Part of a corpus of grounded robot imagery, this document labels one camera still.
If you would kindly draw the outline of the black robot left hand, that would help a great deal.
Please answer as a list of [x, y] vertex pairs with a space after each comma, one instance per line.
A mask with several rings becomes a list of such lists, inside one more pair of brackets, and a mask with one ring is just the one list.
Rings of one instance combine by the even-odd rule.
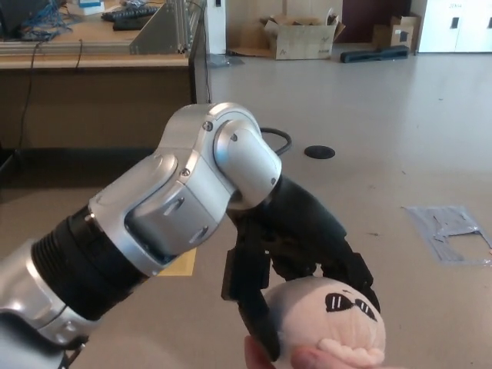
[[229, 209], [237, 230], [228, 251], [221, 297], [233, 301], [248, 333], [275, 363], [281, 357], [281, 336], [262, 293], [274, 270], [286, 281], [323, 272], [323, 281], [344, 282], [379, 310], [373, 276], [362, 256], [351, 249], [347, 232], [310, 192], [287, 177], [259, 205]]

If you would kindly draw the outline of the person's bare hand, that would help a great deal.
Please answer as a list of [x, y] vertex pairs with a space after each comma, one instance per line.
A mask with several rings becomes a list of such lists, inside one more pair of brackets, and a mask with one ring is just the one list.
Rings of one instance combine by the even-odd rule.
[[[251, 336], [244, 339], [244, 359], [249, 369], [274, 369], [264, 348]], [[290, 358], [289, 368], [294, 369], [333, 369], [333, 368], [361, 368], [350, 366], [334, 355], [321, 350], [321, 346], [296, 347]]]

